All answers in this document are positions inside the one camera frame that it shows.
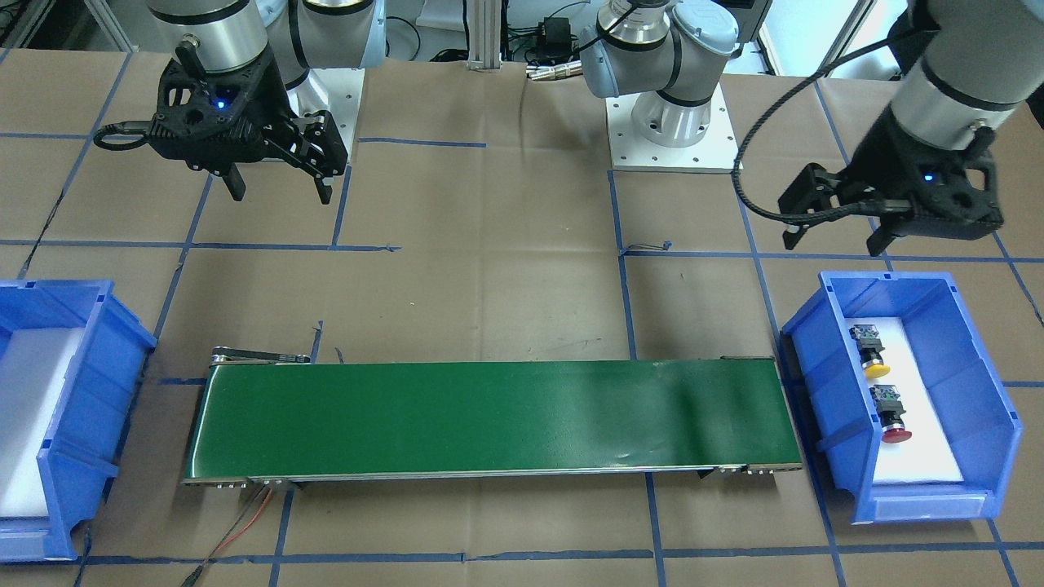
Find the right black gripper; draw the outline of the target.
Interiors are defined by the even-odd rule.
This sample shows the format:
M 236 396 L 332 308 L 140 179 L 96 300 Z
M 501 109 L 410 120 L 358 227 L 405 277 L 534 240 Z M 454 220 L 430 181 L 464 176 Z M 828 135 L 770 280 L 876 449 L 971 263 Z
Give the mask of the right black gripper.
M 220 174 L 234 201 L 246 196 L 236 164 L 277 157 L 313 177 L 329 205 L 334 177 L 347 166 L 335 126 L 328 110 L 295 115 L 268 46 L 238 69 L 208 72 L 201 44 L 182 41 L 161 74 L 147 142 L 162 157 Z

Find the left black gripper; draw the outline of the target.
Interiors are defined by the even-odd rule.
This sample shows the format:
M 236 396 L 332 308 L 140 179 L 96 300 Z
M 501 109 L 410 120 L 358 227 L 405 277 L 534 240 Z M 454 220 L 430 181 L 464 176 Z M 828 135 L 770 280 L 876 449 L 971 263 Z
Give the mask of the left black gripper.
M 989 152 L 995 138 L 995 130 L 982 126 L 968 148 L 940 149 L 909 136 L 884 108 L 851 163 L 837 174 L 808 164 L 778 199 L 780 212 L 879 217 L 865 242 L 872 257 L 906 236 L 980 239 L 1004 224 Z M 784 248 L 794 250 L 807 232 L 807 222 L 787 222 Z

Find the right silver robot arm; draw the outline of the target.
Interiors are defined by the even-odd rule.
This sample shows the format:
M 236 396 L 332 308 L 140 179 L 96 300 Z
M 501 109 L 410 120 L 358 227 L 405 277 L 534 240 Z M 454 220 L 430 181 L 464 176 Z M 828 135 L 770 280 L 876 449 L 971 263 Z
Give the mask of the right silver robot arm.
M 145 137 L 161 157 L 222 179 L 246 194 L 239 165 L 280 160 L 331 201 L 349 165 L 345 109 L 323 72 L 385 58 L 381 1 L 279 1 L 268 20 L 256 1 L 149 1 L 173 56 L 160 78 Z

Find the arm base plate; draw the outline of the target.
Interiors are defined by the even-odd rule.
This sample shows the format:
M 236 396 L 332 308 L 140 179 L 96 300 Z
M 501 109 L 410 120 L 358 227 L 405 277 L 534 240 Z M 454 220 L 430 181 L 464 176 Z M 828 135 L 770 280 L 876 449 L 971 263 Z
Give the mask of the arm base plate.
M 287 92 L 298 115 L 321 110 L 331 112 L 347 149 L 347 163 L 353 162 L 356 126 L 361 114 L 364 69 L 313 69 L 302 81 L 290 83 Z
M 606 99 L 612 168 L 637 172 L 728 174 L 737 155 L 723 89 L 708 103 L 681 107 L 656 92 Z

